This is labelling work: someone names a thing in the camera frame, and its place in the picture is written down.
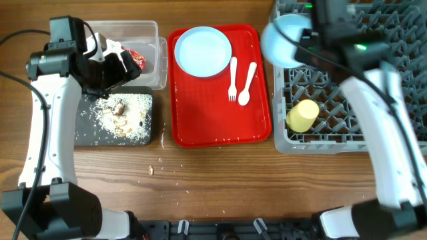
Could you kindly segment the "large light blue plate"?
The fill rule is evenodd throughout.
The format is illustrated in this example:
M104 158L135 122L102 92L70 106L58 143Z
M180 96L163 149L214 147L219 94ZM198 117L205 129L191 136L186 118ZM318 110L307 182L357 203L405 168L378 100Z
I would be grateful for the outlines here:
M230 40L220 30L201 26L185 31L176 41L174 58L179 67L194 77L212 77L231 61Z

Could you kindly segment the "yellow plastic cup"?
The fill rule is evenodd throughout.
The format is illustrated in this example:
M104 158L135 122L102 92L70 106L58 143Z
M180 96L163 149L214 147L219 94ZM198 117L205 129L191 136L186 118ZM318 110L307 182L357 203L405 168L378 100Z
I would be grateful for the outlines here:
M315 101L304 99L287 113L286 124L292 131L306 132L314 124L319 112L320 108Z

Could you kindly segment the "white plastic spoon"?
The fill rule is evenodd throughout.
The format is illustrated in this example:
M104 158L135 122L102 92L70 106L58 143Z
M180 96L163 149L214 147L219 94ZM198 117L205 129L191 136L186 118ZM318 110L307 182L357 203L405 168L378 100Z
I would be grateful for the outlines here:
M250 66L248 68L248 74L247 74L247 77L246 77L246 82L245 82L244 89L241 91L241 93L238 96L238 103L241 106L247 105L248 102L249 102L249 100L250 100L249 89L250 89L250 85L252 83L252 80L254 78L257 66L258 66L258 64L256 62L251 62L250 63Z

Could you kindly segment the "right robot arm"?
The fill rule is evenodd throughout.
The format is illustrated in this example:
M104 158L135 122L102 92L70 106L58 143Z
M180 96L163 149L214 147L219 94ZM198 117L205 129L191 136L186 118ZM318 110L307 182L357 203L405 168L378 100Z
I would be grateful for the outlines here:
M426 162L404 101L390 46L362 33L345 1L312 1L297 61L328 72L340 86L366 142L376 198L320 214L329 239L391 239L426 227Z

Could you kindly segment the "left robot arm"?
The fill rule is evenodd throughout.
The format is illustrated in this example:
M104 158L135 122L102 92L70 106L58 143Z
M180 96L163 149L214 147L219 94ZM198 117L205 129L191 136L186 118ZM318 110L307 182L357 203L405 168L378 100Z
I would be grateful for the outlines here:
M100 35L93 46L90 26L71 17L49 21L50 41L31 54L27 79L33 111L29 148L15 190L1 196L1 209L28 239L148 239L131 211L112 211L77 184L73 152L75 120L83 94L107 98L110 91L138 78L131 54L110 49Z

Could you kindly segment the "small light blue bowl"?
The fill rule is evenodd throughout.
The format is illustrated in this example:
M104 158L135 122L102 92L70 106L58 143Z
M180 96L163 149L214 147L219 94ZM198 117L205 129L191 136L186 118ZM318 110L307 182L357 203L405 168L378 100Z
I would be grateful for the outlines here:
M264 57L274 66L284 69L300 67L300 63L294 59L297 47L285 39L275 28L285 33L291 40L299 41L303 29L311 29L311 20L299 14L287 14L276 17L268 23L263 30L261 37L261 48Z

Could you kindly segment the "red snack wrapper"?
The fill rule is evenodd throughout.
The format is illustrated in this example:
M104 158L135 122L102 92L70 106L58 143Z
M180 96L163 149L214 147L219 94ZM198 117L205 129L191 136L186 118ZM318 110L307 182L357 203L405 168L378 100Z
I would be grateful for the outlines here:
M126 48L126 47L121 47L121 48L124 51L128 51L130 53L134 62L139 66L141 70L145 69L146 59L143 55L140 55L137 51L130 48Z

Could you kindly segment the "white napkin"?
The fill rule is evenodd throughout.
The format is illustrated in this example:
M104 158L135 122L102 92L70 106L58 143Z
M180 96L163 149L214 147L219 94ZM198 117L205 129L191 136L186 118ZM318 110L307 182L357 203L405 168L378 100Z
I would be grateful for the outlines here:
M106 57L110 53L115 53L121 59L121 53L124 52L124 48L118 41L106 39L107 49L103 52L103 56Z

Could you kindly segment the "white plastic fork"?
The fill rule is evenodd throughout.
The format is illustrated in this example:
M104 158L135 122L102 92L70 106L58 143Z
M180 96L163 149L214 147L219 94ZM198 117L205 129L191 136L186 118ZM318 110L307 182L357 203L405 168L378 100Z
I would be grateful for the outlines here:
M237 88L236 88L237 64L238 64L237 58L232 57L230 60L230 86L228 89L229 101L235 101L237 96Z

